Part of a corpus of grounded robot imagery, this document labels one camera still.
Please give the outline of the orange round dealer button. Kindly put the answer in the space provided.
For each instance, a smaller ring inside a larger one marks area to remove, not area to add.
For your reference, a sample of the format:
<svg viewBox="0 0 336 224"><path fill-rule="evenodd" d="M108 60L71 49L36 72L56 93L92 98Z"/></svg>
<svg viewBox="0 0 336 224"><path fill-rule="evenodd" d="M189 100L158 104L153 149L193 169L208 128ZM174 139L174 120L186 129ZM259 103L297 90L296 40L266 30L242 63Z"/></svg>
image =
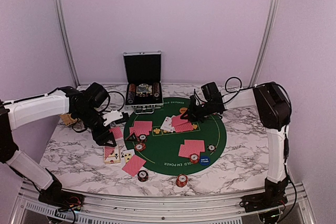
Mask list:
<svg viewBox="0 0 336 224"><path fill-rule="evenodd" d="M184 114L184 113L187 111L187 109L188 109L188 108L186 108L186 107L182 107L182 108L180 108L179 112L180 112L181 114Z"/></svg>

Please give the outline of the red-backed community card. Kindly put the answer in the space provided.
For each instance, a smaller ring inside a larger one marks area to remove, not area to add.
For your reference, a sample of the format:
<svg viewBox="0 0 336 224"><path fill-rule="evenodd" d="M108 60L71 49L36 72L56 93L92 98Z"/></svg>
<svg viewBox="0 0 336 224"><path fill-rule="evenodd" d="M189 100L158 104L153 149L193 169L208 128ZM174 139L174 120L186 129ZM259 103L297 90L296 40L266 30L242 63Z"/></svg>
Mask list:
<svg viewBox="0 0 336 224"><path fill-rule="evenodd" d="M193 130L193 125L192 125L192 123L187 122L187 123L175 126L174 129L175 129L176 133L188 132L188 131Z"/></svg>
<svg viewBox="0 0 336 224"><path fill-rule="evenodd" d="M178 115L178 116L173 116L172 117L172 126L173 127L176 127L176 126L179 126L179 125L182 125L182 124L185 124L185 123L187 123L188 122L188 119L182 119L181 118L181 114L180 115Z"/></svg>

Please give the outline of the red-backed card deck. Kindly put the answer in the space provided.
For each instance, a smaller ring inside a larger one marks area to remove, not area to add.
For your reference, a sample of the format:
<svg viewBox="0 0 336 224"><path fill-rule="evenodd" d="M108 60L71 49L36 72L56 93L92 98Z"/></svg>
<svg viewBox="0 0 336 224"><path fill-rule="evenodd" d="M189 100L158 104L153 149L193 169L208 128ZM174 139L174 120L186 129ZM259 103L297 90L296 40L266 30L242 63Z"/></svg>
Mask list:
<svg viewBox="0 0 336 224"><path fill-rule="evenodd" d="M111 128L110 133L113 134L113 137L116 141L119 141L119 140L123 139L123 133L122 133L121 128L119 126Z"/></svg>

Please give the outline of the five of clubs card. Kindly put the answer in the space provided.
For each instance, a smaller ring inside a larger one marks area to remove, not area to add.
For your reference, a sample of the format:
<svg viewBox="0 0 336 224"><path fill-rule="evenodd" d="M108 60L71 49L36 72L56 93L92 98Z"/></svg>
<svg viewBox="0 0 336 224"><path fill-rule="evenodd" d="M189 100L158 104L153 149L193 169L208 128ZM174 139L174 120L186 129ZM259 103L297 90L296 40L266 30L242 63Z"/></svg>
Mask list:
<svg viewBox="0 0 336 224"><path fill-rule="evenodd" d="M134 150L126 150L121 152L121 163L126 164L134 155Z"/></svg>

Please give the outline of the black triangular all-in button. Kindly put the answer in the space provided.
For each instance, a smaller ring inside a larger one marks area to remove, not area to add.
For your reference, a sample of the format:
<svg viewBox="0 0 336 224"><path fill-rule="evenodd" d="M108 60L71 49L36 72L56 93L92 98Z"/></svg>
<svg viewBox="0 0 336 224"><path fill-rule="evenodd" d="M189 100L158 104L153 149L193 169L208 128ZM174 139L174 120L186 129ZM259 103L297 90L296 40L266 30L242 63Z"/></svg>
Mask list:
<svg viewBox="0 0 336 224"><path fill-rule="evenodd" d="M126 141L138 142L139 138L137 137L136 133L133 132L126 138Z"/></svg>

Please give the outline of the red 5 chips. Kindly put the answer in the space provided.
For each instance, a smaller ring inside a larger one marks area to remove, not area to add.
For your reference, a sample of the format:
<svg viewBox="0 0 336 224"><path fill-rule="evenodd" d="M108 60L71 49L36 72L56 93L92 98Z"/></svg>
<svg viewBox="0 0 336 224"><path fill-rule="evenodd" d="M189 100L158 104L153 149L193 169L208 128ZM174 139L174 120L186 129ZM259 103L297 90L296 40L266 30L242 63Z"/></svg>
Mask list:
<svg viewBox="0 0 336 224"><path fill-rule="evenodd" d="M146 145L142 142L136 143L135 146L134 146L134 149L138 152L141 152L141 151L146 149Z"/></svg>
<svg viewBox="0 0 336 224"><path fill-rule="evenodd" d="M197 154L191 154L190 155L190 162L192 164L197 164L199 162L199 160L200 160L199 158L200 158L199 155L197 155Z"/></svg>

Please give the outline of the dark 100 chips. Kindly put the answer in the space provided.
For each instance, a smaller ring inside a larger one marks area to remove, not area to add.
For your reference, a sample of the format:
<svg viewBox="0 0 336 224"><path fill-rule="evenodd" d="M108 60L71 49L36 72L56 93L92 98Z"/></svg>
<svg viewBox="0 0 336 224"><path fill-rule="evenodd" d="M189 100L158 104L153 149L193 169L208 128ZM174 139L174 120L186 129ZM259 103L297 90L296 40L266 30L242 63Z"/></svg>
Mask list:
<svg viewBox="0 0 336 224"><path fill-rule="evenodd" d="M147 136L146 136L145 134L141 134L141 135L139 136L139 140L140 140L140 141L146 141L146 140L147 140Z"/></svg>
<svg viewBox="0 0 336 224"><path fill-rule="evenodd" d="M207 146L207 149L208 149L210 152L214 152L214 151L216 150L216 146L213 145L213 144L209 144L209 145Z"/></svg>

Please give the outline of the red-backed card off mat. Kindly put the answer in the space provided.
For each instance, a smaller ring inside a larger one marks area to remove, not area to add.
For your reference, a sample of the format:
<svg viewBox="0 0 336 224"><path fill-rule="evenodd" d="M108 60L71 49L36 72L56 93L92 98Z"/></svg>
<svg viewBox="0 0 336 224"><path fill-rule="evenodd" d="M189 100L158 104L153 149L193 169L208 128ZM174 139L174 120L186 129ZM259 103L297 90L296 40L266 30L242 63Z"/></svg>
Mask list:
<svg viewBox="0 0 336 224"><path fill-rule="evenodd" d="M146 160L137 155L133 155L131 159L122 167L122 170L134 177L145 163Z"/></svg>

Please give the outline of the blue small blind button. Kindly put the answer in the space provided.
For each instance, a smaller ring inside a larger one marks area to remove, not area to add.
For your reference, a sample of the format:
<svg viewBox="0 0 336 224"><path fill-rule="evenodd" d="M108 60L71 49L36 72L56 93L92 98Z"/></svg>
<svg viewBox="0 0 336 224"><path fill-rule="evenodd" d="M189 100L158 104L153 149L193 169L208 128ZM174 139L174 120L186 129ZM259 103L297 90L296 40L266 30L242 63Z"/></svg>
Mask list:
<svg viewBox="0 0 336 224"><path fill-rule="evenodd" d="M210 165L211 159L208 156L200 156L199 157L199 164L202 166Z"/></svg>

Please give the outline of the dark 100 chip stack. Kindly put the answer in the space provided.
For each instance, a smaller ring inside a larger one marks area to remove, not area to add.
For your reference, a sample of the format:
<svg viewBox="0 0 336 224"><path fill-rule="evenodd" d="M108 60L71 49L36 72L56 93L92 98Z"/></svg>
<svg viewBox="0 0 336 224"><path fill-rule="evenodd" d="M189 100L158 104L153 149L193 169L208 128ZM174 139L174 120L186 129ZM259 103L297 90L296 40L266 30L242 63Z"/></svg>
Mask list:
<svg viewBox="0 0 336 224"><path fill-rule="evenodd" d="M145 171L145 170L140 170L140 171L138 172L138 174L137 174L137 177L138 177L138 180L139 180L140 182L145 182L145 181L148 180L149 175L148 175L147 171Z"/></svg>

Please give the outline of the red 5 chip stack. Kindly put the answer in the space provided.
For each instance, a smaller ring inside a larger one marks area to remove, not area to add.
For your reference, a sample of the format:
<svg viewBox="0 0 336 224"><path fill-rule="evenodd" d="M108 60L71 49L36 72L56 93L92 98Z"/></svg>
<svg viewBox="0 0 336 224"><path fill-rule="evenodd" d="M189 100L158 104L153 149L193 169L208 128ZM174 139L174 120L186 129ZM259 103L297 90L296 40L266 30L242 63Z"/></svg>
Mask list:
<svg viewBox="0 0 336 224"><path fill-rule="evenodd" d="M184 174L180 174L178 175L175 183L178 187L184 187L187 185L187 182L188 182L188 177Z"/></svg>

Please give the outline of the single red-backed playing card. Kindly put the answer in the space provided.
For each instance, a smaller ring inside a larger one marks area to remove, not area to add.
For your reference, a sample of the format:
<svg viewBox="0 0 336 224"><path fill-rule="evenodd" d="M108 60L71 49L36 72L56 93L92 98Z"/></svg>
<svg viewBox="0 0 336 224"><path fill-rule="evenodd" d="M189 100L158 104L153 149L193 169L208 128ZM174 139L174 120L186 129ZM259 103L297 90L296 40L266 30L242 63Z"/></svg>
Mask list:
<svg viewBox="0 0 336 224"><path fill-rule="evenodd" d="M129 128L129 132L130 132L130 135L131 134L135 134L136 136L140 135L138 128L134 126Z"/></svg>

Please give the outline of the red-backed card seat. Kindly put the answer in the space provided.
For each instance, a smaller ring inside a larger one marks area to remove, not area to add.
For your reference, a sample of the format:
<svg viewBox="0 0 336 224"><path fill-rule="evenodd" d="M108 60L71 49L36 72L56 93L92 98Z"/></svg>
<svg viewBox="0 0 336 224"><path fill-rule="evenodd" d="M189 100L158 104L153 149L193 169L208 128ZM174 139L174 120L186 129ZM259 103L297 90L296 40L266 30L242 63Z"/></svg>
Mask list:
<svg viewBox="0 0 336 224"><path fill-rule="evenodd" d="M181 144L179 149L179 157L189 158L192 154L195 154L196 151L189 145Z"/></svg>

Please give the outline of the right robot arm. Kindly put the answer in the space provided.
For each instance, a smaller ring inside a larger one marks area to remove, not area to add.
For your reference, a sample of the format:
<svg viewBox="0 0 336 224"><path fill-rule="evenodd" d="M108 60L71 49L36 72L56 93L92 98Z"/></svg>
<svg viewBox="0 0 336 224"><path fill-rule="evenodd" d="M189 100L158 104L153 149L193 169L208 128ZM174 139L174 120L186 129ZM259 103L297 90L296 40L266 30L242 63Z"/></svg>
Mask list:
<svg viewBox="0 0 336 224"><path fill-rule="evenodd" d="M190 97L190 104L182 119L190 122L203 122L214 113L254 106L266 130L269 147L269 167L265 179L265 192L260 195L260 203L271 207L276 203L288 186L287 159L289 140L287 129L292 114L292 106L285 89L275 83L267 82L250 88L240 87L237 91L221 94L216 83L201 87L204 99L197 94Z"/></svg>

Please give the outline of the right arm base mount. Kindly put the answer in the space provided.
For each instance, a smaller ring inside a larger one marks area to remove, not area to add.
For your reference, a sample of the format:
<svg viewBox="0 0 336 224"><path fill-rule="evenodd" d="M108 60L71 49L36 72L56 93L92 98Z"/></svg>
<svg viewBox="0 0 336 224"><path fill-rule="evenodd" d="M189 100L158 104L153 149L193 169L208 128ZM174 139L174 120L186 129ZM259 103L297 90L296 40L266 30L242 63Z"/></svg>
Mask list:
<svg viewBox="0 0 336 224"><path fill-rule="evenodd" d="M264 210L272 207L285 205L288 202L286 195L281 194L271 200L266 199L266 193L258 193L243 196L239 205L245 209L245 212Z"/></svg>

